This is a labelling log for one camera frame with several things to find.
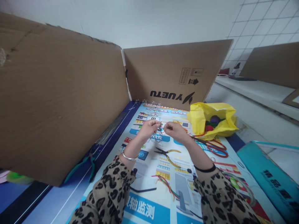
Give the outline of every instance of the teal box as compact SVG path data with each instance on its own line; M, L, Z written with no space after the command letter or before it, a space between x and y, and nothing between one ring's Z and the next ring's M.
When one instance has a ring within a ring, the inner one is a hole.
M298 223L299 185L269 158L260 148L263 145L273 149L281 148L293 152L297 152L299 147L252 141L237 152L240 159L285 221Z

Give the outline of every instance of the leopard print sleeve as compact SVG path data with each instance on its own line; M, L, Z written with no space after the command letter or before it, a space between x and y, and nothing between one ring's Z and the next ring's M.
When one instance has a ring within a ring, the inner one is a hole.
M221 172L202 182L196 178L194 186L202 196L204 223L260 223L249 204Z
M75 210L69 223L121 223L130 185L135 179L135 174L116 157Z

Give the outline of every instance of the shelf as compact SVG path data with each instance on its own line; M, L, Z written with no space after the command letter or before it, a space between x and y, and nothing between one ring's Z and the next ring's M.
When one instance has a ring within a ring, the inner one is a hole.
M299 121L299 109L282 103L295 89L262 81L238 81L228 77L217 77L215 82Z

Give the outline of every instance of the grid pattern tiles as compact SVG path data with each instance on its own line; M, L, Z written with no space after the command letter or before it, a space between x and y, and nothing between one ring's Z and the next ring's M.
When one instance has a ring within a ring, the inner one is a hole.
M240 75L253 48L299 41L299 0L243 0L227 39L234 39L222 65Z

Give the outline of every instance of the yellow wire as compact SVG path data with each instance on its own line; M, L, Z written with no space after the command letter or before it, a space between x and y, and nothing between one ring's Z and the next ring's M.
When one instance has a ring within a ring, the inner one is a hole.
M172 192L171 188L170 188L170 191L171 191L171 193L172 193L172 196L173 196L173 202L174 202L174 193Z

